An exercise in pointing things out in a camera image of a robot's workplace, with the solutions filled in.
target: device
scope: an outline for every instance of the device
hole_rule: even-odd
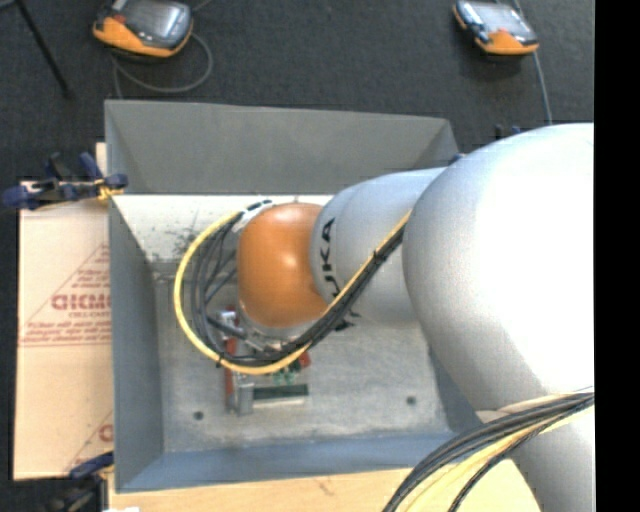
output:
[[[191,9],[185,4],[172,0],[116,0],[98,13],[92,31],[112,48],[166,58],[184,47],[192,27]]]
[[[533,53],[539,43],[527,21],[509,5],[457,0],[453,14],[463,30],[486,54],[518,57]]]

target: black cable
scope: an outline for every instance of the black cable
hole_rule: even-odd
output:
[[[118,98],[123,98],[124,97],[123,94],[122,94],[122,88],[120,87],[120,79],[118,77],[118,74],[123,75],[128,80],[130,80],[134,84],[142,87],[143,89],[147,89],[147,90],[153,91],[153,92],[159,92],[159,93],[162,93],[162,94],[181,94],[181,93],[192,91],[193,89],[195,89],[195,88],[199,87],[200,85],[202,85],[211,76],[211,73],[213,72],[213,54],[211,53],[211,49],[209,48],[209,46],[207,45],[207,43],[205,42],[204,39],[202,39],[200,36],[198,36],[195,33],[191,33],[191,37],[193,37],[193,39],[204,50],[204,53],[205,53],[205,55],[207,57],[207,67],[206,67],[204,73],[200,76],[200,78],[198,78],[197,80],[195,80],[194,82],[192,82],[190,84],[186,84],[186,85],[183,85],[183,86],[178,86],[178,87],[158,87],[158,86],[149,84],[148,82],[144,82],[144,81],[140,80],[139,78],[133,76],[124,67],[122,67],[120,62],[118,62],[117,57],[114,54],[112,54],[111,55],[111,62],[113,64],[114,86],[115,86],[116,95],[118,96]]]
[[[499,418],[481,425],[466,434],[457,436],[443,444],[416,465],[398,487],[383,512],[395,511],[402,501],[426,478],[446,464],[465,455],[469,455],[507,435],[536,425],[544,420],[549,420],[558,414],[563,415],[558,419],[558,421],[560,421],[560,419],[593,405],[594,400],[594,393],[575,393],[519,413],[510,414],[504,418]]]
[[[500,0],[494,0],[495,3],[501,3]],[[511,5],[513,9],[518,13],[518,15],[525,19],[524,13],[522,12],[522,6],[520,5],[519,0],[511,0]],[[540,91],[542,94],[542,107],[544,109],[545,115],[545,124],[552,125],[553,124],[553,115],[551,114],[551,104],[549,103],[549,94],[547,93],[547,86],[544,79],[544,73],[542,72],[542,65],[540,64],[540,57],[538,56],[538,50],[535,50],[532,54],[533,57],[533,65],[536,70],[536,76],[538,77],[538,83],[540,84]]]
[[[587,407],[590,407],[591,405],[593,405],[594,400],[595,400],[594,397],[586,399],[584,402],[580,403],[579,406],[576,406],[576,407],[568,410],[566,413],[562,414],[560,417],[550,419],[548,422],[546,422],[545,424],[541,425],[540,427],[535,429],[533,432],[530,432],[526,436],[523,436],[520,439],[514,441],[514,443],[512,445],[510,445],[503,452],[491,457],[491,459],[489,459],[487,462],[485,462],[482,465],[482,467],[469,480],[467,480],[467,482],[465,482],[465,485],[460,490],[460,492],[458,492],[457,496],[455,497],[455,499],[451,503],[451,506],[449,507],[448,512],[457,512],[458,509],[460,508],[460,505],[462,505],[462,502],[464,501],[464,499],[469,495],[469,493],[471,492],[473,487],[475,487],[475,485],[482,479],[482,477],[484,477],[496,465],[498,465],[506,457],[508,457],[511,453],[513,453],[517,448],[522,446],[524,443],[530,441],[531,439],[533,439],[534,437],[539,435],[541,432],[543,432],[544,430],[546,430],[550,426],[552,426],[552,425],[554,425],[554,424],[556,424],[556,423],[558,423],[558,422],[560,422],[562,420],[567,419],[569,416],[572,416],[573,414],[575,414],[575,413],[577,413],[577,412],[579,412],[579,411],[581,411],[583,409],[586,409]]]
[[[374,253],[373,257],[362,269],[355,281],[351,283],[350,287],[344,292],[341,299],[336,304],[332,305],[320,319],[314,322],[313,325],[300,336],[294,340],[286,342],[279,349],[274,349],[267,345],[262,351],[255,354],[236,356],[233,354],[225,354],[225,351],[218,346],[217,336],[211,331],[210,326],[213,325],[224,334],[231,335],[239,339],[246,340],[247,335],[245,334],[245,336],[242,336],[241,332],[231,329],[221,329],[220,326],[222,324],[213,322],[213,319],[207,315],[206,306],[214,295],[207,293],[208,285],[215,285],[216,292],[222,287],[222,284],[217,281],[217,277],[219,271],[223,268],[221,260],[225,237],[233,226],[241,220],[243,215],[243,213],[240,213],[237,216],[234,216],[229,222],[221,226],[218,231],[212,234],[209,240],[207,240],[207,242],[198,249],[198,253],[194,257],[194,262],[192,263],[191,316],[195,331],[201,340],[209,346],[209,348],[215,351],[218,355],[222,356],[222,354],[224,354],[224,358],[229,362],[253,367],[272,364],[287,357],[307,344],[309,344],[309,348],[311,348],[326,338],[335,329],[335,327],[343,321],[354,302],[360,297],[380,266],[382,266],[391,253],[401,244],[402,236],[404,234],[403,225],[396,230],[396,232],[383,244],[382,247],[378,249],[376,253]],[[219,254],[214,263],[210,260],[215,250],[218,250]],[[208,268],[208,265],[205,262],[213,266],[214,270],[211,275],[202,274],[202,272],[206,272]],[[203,288],[203,283],[207,283],[207,287]]]

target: wire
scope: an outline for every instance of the wire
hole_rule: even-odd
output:
[[[261,204],[266,205],[267,203],[271,203],[271,201],[264,201]],[[174,284],[173,300],[174,309],[180,326],[187,335],[187,338],[198,350],[200,350],[200,352],[216,361],[216,363],[233,371],[252,375],[262,375],[265,373],[273,373],[288,366],[306,350],[315,346],[333,331],[333,329],[342,321],[355,300],[362,294],[366,285],[369,283],[378,268],[380,268],[389,255],[400,245],[404,228],[411,212],[408,212],[387,235],[387,237],[378,245],[378,247],[376,247],[373,253],[349,280],[342,291],[334,298],[333,302],[327,306],[322,316],[303,334],[294,340],[286,342],[286,344],[284,344],[280,349],[274,349],[273,347],[267,346],[263,349],[262,353],[258,352],[249,356],[236,356],[225,353],[223,348],[217,346],[215,336],[210,330],[210,324],[214,324],[214,327],[218,329],[220,328],[220,324],[212,322],[212,319],[207,316],[207,304],[199,303],[199,299],[202,298],[202,296],[207,295],[207,290],[205,286],[200,285],[198,287],[197,285],[204,280],[201,276],[202,270],[206,269],[206,266],[203,266],[203,260],[208,256],[211,256],[216,250],[219,251],[219,256],[221,257],[221,244],[224,242],[226,235],[243,219],[245,214],[252,214],[254,212],[255,205],[252,205],[245,210],[245,212],[230,213],[217,222],[211,224],[207,229],[200,233],[200,235],[198,235],[185,252],[180,265],[178,266]],[[194,255],[199,250],[204,252],[204,258],[201,256],[196,256],[194,258]],[[187,267],[190,266],[192,260],[194,260],[192,265],[194,273],[191,284],[190,300],[192,302],[192,323],[195,330],[187,321],[182,305],[184,276]],[[215,263],[214,270],[219,270],[220,266],[220,259],[218,259]],[[207,281],[211,284],[215,284],[215,280],[211,278],[207,279]],[[238,333],[236,330],[233,330],[233,332],[231,332],[231,330],[219,330],[228,335],[246,340],[246,336],[244,338],[239,336],[241,333]]]
[[[511,5],[513,9],[520,15],[521,18],[525,18],[524,13],[522,12],[522,6],[520,5],[519,0],[511,0]],[[542,72],[542,65],[540,64],[540,57],[538,56],[538,50],[533,52],[533,64],[536,70],[536,76],[538,77],[538,83],[540,84],[540,91],[542,94],[542,106],[544,109],[545,115],[545,124],[552,125],[553,124],[553,115],[551,113],[551,105],[549,103],[549,95],[547,93],[547,86],[544,79],[544,73]]]
[[[473,476],[451,505],[450,512],[455,512],[473,485],[499,460],[532,437],[572,421],[577,413],[592,407],[594,403],[593,392],[572,393],[461,434],[416,465],[389,500],[384,512],[397,510],[398,506],[412,498],[414,491],[423,482],[433,477],[426,488],[421,490],[421,494],[411,501],[410,510],[420,510],[418,507],[423,507],[433,499],[439,489],[456,481],[471,469]],[[463,456],[467,458],[454,469],[445,468],[445,465]]]
[[[199,87],[200,85],[202,85],[211,76],[211,73],[213,72],[213,54],[211,53],[211,49],[209,48],[207,43],[204,41],[204,39],[202,39],[200,36],[198,36],[193,32],[191,33],[191,37],[193,37],[193,39],[204,50],[204,53],[207,56],[207,67],[204,73],[200,76],[200,78],[198,78],[192,83],[179,86],[179,87],[158,87],[140,80],[139,78],[133,76],[130,72],[128,72],[124,67],[122,67],[122,65],[118,62],[117,57],[112,53],[111,62],[113,63],[114,86],[115,86],[116,95],[118,96],[118,98],[123,98],[122,89],[120,87],[120,79],[118,77],[118,74],[122,74],[128,80],[142,87],[143,89],[147,89],[149,91],[159,92],[163,94],[181,94],[181,93],[189,92]]]

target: clamp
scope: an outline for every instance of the clamp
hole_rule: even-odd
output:
[[[114,194],[124,192],[129,180],[125,174],[104,176],[95,159],[84,152],[79,157],[84,175],[78,181],[68,181],[63,175],[72,174],[60,158],[53,153],[44,167],[46,178],[27,185],[17,185],[2,194],[5,206],[15,209],[35,210],[43,206],[55,205],[81,199],[97,198],[105,200]]]

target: cardboard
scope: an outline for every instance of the cardboard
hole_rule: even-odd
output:
[[[107,206],[20,213],[14,478],[113,447]]]

